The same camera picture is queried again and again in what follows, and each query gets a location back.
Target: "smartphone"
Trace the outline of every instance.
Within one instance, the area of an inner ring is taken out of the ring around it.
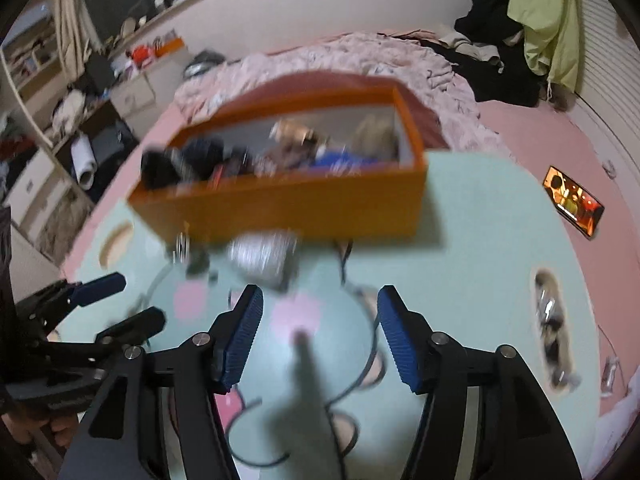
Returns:
[[[588,239],[593,238],[604,206],[583,186],[551,166],[542,184],[558,212]]]

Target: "orange item on shelf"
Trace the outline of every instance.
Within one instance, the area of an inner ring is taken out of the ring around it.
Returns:
[[[145,63],[155,57],[154,51],[148,45],[139,45],[133,49],[131,59],[138,68],[143,68]]]
[[[174,40],[168,41],[164,45],[156,48],[156,57],[162,57],[165,54],[171,54],[176,50],[180,50],[184,47],[184,41],[182,38],[175,38]]]

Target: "person's fingers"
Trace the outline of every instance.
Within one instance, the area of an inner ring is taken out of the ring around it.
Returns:
[[[28,418],[21,412],[5,413],[2,416],[6,428],[18,444],[28,444],[31,442],[31,430],[36,430],[44,426],[48,420],[35,420]]]
[[[57,433],[59,431],[63,431],[66,430],[68,428],[77,428],[78,427],[78,416],[73,414],[73,415],[67,415],[67,416],[59,416],[58,418],[54,418],[51,421],[51,431],[53,431],[54,433]]]
[[[59,433],[55,434],[55,441],[60,447],[69,447],[71,446],[71,441],[74,439],[76,435],[76,428],[66,428],[66,430],[62,430]]]

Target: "orange box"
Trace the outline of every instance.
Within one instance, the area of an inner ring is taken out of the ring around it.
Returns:
[[[394,118],[400,163],[332,175],[291,171],[223,179],[216,189],[198,182],[187,190],[146,190],[139,182],[129,205],[165,242],[181,232],[200,243],[225,242],[249,231],[289,229],[310,240],[411,237],[418,227],[427,165],[409,108],[392,86],[314,91],[229,108],[182,129],[169,143],[218,134],[225,145],[271,142],[271,126],[294,118],[332,139],[349,134],[366,115]]]
[[[171,41],[168,41],[160,48],[156,48],[156,57],[162,57],[166,54],[171,54],[172,52],[180,50],[184,46],[185,44],[182,38],[175,38]]]

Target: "dresser drawer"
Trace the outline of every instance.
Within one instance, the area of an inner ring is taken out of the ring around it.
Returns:
[[[11,206],[11,216],[20,225],[31,203],[54,172],[53,161],[42,150],[33,156],[12,187],[5,201]]]
[[[156,103],[156,94],[144,74],[117,86],[111,91],[111,103],[126,119],[131,114]]]

